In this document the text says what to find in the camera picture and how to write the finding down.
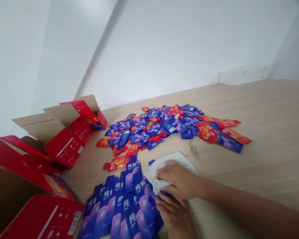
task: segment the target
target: white wall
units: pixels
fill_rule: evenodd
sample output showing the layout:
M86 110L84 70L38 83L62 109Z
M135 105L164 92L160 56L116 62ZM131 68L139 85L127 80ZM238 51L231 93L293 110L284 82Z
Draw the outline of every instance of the white wall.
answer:
M299 80L299 15L273 61L269 77Z
M117 0L52 0L31 114L73 100Z
M116 0L0 0L0 136L13 118L71 101Z
M106 109L271 64L298 13L299 0L128 0L81 95Z
M11 119L30 112L50 2L0 0L0 136L25 134Z

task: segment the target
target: white box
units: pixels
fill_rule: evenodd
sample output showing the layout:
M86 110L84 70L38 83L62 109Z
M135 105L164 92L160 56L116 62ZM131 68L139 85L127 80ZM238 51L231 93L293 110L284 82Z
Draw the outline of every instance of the white box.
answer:
M269 65L249 65L222 71L218 83L240 85L266 79L271 67Z

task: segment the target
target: box flap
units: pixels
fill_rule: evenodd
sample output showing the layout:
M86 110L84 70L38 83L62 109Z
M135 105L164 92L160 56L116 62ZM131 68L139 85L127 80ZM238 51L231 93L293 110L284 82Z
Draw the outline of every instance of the box flap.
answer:
M96 99L94 95L88 95L88 96L79 96L74 99L76 100L84 100L88 107L94 112L95 115L97 115L99 111L99 106L97 105Z
M47 143L65 127L51 113L42 113L13 119L13 122L36 139Z
M45 146L49 156L71 169L84 149L84 143L66 128L51 139Z
M7 228L24 205L43 190L17 174L0 173L0 234Z
M43 110L53 114L67 128L80 116L72 104L53 106Z
M72 238L84 205L58 197L34 196L0 236L15 238Z
M70 124L70 131L74 133L84 144L87 143L93 134L92 128L88 125L83 116L80 116Z

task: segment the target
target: barcode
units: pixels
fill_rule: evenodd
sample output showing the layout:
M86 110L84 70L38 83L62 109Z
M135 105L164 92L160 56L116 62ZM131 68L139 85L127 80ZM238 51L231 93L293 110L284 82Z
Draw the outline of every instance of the barcode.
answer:
M82 153L82 150L83 150L83 149L84 149L84 147L81 146L80 149L79 149L79 151L78 151L78 153Z
M77 224L79 223L80 217L81 217L82 212L81 211L77 211L75 214L75 217L73 219L73 222L71 224L70 230L67 233L68 235L73 235L76 229Z

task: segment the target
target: open cardboard box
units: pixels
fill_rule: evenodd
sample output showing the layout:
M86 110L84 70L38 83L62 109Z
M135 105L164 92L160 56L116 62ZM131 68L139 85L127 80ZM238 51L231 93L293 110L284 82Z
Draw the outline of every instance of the open cardboard box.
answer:
M73 237L84 205L59 169L2 139L0 166L0 239Z
M106 119L94 95L78 97L44 111L13 121L39 141L28 144L34 148L45 144L46 160L62 170L73 167L93 130L106 129Z

